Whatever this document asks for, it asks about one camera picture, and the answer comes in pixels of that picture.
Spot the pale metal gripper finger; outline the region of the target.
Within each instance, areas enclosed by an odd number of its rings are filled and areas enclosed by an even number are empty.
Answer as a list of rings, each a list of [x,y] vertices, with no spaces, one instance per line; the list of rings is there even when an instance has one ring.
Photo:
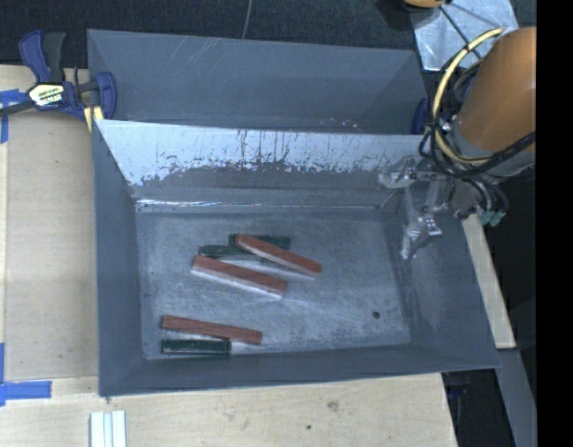
[[[427,174],[428,172],[420,167],[415,157],[405,156],[398,162],[387,166],[385,171],[377,176],[377,182],[386,189],[404,189],[424,180]]]
[[[412,218],[403,229],[400,255],[404,260],[412,259],[417,250],[433,237],[440,237],[442,230],[433,215]]]

